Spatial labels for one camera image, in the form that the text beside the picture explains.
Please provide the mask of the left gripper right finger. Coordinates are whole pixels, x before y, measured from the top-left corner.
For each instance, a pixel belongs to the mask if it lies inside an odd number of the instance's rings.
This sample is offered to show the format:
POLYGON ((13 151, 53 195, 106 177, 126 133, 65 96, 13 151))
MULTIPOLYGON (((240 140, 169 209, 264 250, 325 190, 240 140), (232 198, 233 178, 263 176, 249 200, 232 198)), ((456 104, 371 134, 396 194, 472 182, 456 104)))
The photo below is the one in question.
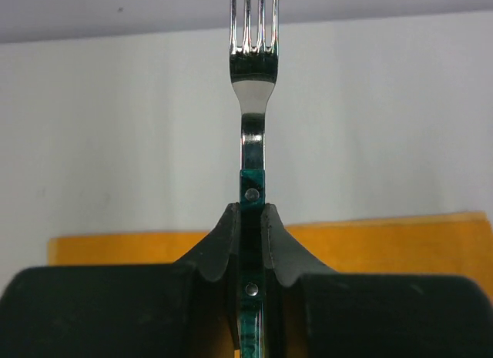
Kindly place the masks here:
POLYGON ((261 216, 268 357, 490 357, 492 306, 463 276, 338 273, 261 216))

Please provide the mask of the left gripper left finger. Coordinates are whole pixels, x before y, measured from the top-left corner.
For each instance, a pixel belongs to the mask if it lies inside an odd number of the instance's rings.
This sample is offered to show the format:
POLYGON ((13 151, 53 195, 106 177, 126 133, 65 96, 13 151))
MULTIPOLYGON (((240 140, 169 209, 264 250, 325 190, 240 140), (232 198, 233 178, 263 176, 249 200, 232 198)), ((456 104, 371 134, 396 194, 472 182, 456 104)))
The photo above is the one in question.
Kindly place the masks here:
POLYGON ((232 357, 240 209, 174 263, 43 266, 1 298, 3 357, 232 357))

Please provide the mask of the orange Mickey Mouse placemat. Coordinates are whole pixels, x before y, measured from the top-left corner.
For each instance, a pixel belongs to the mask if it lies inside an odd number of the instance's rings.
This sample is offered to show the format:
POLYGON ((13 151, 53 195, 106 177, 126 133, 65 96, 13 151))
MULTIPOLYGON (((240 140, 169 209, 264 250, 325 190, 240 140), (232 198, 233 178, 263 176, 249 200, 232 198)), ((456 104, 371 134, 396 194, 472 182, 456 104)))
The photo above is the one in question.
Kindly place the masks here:
MULTIPOLYGON (((331 268, 349 273, 466 276, 492 294, 492 226, 484 212, 289 225, 288 232, 331 268)), ((50 266, 171 263, 206 236, 140 232, 61 236, 50 266)))

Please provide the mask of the green handled fork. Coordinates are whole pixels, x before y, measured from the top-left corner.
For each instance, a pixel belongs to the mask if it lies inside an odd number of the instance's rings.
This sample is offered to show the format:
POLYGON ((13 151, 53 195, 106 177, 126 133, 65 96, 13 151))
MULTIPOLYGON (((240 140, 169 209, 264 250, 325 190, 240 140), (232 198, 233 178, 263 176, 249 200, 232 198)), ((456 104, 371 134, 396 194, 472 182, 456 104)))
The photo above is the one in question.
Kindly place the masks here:
POLYGON ((230 0, 230 81, 240 105, 239 336, 241 357, 265 357, 265 275, 261 214, 266 203, 265 119, 278 76, 278 9, 265 24, 266 0, 243 0, 243 26, 237 26, 237 0, 230 0))

